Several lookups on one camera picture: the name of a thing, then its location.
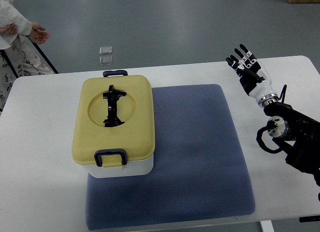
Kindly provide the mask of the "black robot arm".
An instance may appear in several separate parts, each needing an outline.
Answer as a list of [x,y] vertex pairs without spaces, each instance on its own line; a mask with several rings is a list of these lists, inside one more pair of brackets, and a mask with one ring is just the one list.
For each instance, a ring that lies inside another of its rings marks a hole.
[[[282,102],[273,102],[263,109],[270,116],[267,125],[257,131],[256,141],[270,154],[286,153],[285,162],[302,173],[311,174],[320,184],[320,123]],[[267,131],[277,149],[263,142]]]

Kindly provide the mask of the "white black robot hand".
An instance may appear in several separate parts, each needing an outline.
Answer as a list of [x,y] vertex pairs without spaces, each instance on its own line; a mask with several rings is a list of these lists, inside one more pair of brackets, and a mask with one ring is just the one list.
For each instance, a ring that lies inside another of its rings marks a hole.
[[259,107],[278,102],[279,96],[272,89],[272,80],[255,55],[243,44],[235,49],[238,57],[230,55],[225,60],[239,77],[245,93],[256,100]]

